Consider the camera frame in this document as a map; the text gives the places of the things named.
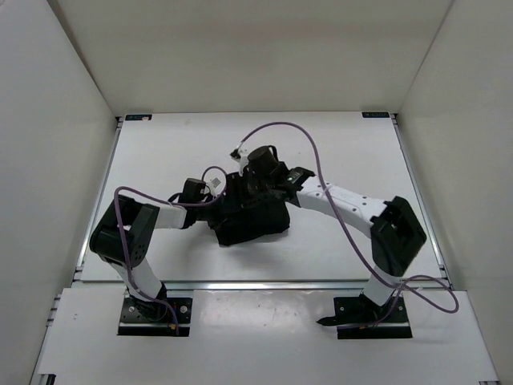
purple cable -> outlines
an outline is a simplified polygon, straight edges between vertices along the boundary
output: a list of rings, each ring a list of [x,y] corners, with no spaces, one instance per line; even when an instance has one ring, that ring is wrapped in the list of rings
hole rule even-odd
[[[204,179],[206,173],[209,170],[211,170],[211,169],[221,170],[222,173],[226,176],[226,171],[223,170],[221,167],[210,166],[210,167],[208,167],[204,171],[203,176],[201,177],[202,180]],[[150,201],[154,201],[154,202],[160,203],[162,205],[173,205],[173,206],[181,206],[181,207],[205,207],[205,206],[208,206],[208,205],[211,205],[211,204],[215,203],[218,199],[220,199],[224,195],[224,192],[226,190],[226,184],[224,185],[224,188],[221,191],[221,193],[219,195],[217,195],[217,197],[215,197],[214,199],[212,199],[209,202],[204,202],[204,203],[187,203],[187,204],[185,204],[185,203],[170,203],[168,201],[163,201],[161,199],[158,199],[158,198],[155,198],[155,197],[151,197],[151,196],[145,194],[144,192],[140,192],[139,190],[136,190],[135,188],[127,187],[127,186],[119,186],[114,191],[114,211],[115,211],[116,220],[118,221],[118,230],[119,230],[119,236],[121,237],[121,245],[123,247],[123,254],[124,254],[124,257],[125,257],[125,266],[127,267],[127,280],[128,280],[128,283],[130,283],[130,285],[134,288],[134,290],[137,292],[137,294],[140,295],[141,297],[146,298],[148,301],[152,301],[152,302],[155,302],[155,303],[159,303],[160,305],[164,305],[164,306],[166,306],[166,308],[168,308],[169,312],[172,315],[173,323],[175,324],[175,327],[176,327],[176,335],[179,335],[180,332],[178,330],[178,318],[176,317],[176,312],[172,308],[172,306],[168,302],[166,302],[166,301],[162,301],[162,300],[160,300],[158,298],[154,298],[154,297],[144,293],[137,286],[137,284],[134,281],[134,278],[133,278],[133,275],[132,275],[132,271],[131,271],[130,253],[128,252],[127,237],[125,235],[124,228],[123,228],[123,218],[121,217],[121,208],[119,207],[119,192],[121,192],[123,190],[124,191],[129,191],[131,193],[134,193],[136,195],[144,197],[144,198],[146,198],[146,199],[148,199]]]
[[[340,223],[340,226],[342,227],[342,230],[344,230],[344,234],[345,236],[347,237],[347,240],[349,241],[349,243],[351,244],[351,246],[353,247],[353,250],[354,252],[358,255],[358,258],[360,259],[360,261],[362,261],[363,265],[370,271],[370,273],[378,280],[380,281],[381,284],[387,286],[387,287],[390,287],[390,288],[393,288],[393,289],[397,289],[397,295],[396,295],[396,298],[394,299],[394,301],[392,302],[392,306],[390,307],[388,313],[385,315],[385,317],[383,317],[382,319],[380,319],[379,321],[377,322],[373,322],[372,324],[369,324],[369,325],[363,325],[363,326],[351,326],[351,327],[364,327],[364,326],[371,326],[371,325],[377,325],[378,323],[382,322],[385,318],[387,318],[391,313],[392,313],[392,310],[394,309],[394,307],[397,305],[397,302],[398,302],[398,298],[399,298],[399,294],[403,291],[403,290],[409,290],[411,291],[413,294],[417,295],[418,297],[420,297],[421,299],[423,299],[424,301],[426,301],[427,303],[429,303],[430,305],[432,305],[433,307],[435,307],[436,309],[438,310],[441,310],[443,311],[444,313],[449,313],[449,314],[453,314],[453,313],[456,313],[458,310],[459,310],[459,301],[458,299],[456,298],[456,296],[454,295],[453,291],[450,289],[449,286],[447,286],[444,282],[442,282],[442,280],[438,279],[438,278],[435,278],[435,277],[431,277],[431,276],[428,276],[428,275],[423,275],[423,274],[418,274],[418,275],[414,275],[413,277],[410,277],[410,278],[407,278],[405,279],[401,284],[399,285],[391,285],[390,283],[388,283],[387,281],[385,281],[373,268],[372,266],[370,265],[370,263],[366,260],[366,258],[363,256],[363,253],[361,252],[361,250],[358,248],[356,242],[354,241],[353,237],[351,236],[351,233],[349,232],[349,229],[347,228],[347,225],[345,224],[344,222],[344,219],[342,218],[342,215],[338,212],[338,209],[337,209],[337,206],[335,205],[335,202],[333,201],[333,198],[331,197],[331,193],[329,192],[329,188],[327,188],[326,186],[326,183],[325,183],[325,180],[324,180],[324,177],[322,175],[322,169],[321,169],[321,158],[319,156],[319,151],[317,150],[317,145],[315,144],[315,141],[313,140],[312,136],[308,133],[308,131],[306,131],[303,127],[301,127],[300,125],[298,124],[295,124],[295,123],[291,123],[291,122],[271,122],[271,123],[267,123],[267,124],[263,124],[261,125],[260,127],[257,127],[255,128],[254,130],[252,130],[248,135],[246,135],[244,137],[244,139],[240,142],[239,146],[237,147],[237,150],[240,149],[240,147],[242,146],[242,144],[247,140],[249,139],[251,136],[253,136],[254,134],[256,134],[257,132],[259,132],[260,130],[266,128],[266,127],[270,127],[270,126],[277,126],[277,125],[285,125],[285,126],[290,126],[290,127],[294,127],[294,128],[297,128],[299,131],[303,132],[303,134],[305,134],[306,138],[309,140],[310,144],[312,145],[312,149],[313,149],[313,155],[315,156],[315,163],[316,163],[316,166],[317,166],[317,174],[319,176],[319,181],[321,182],[321,185],[322,185],[322,188],[324,189],[325,191],[325,194],[326,194],[326,197],[328,198],[328,202],[329,202],[329,205],[331,206],[331,208],[333,209],[333,212],[335,214],[335,217],[337,218],[338,220],[338,223]],[[451,295],[451,297],[454,299],[454,309],[446,309],[444,307],[441,307],[440,305],[434,303],[433,301],[431,301],[429,298],[427,298],[426,296],[420,294],[416,289],[410,287],[407,285],[407,282],[410,282],[410,281],[413,281],[414,279],[417,279],[417,278],[425,278],[425,279],[428,279],[430,281],[433,281],[433,282],[437,282],[441,287],[443,287],[443,289],[447,290],[449,292],[449,294]]]

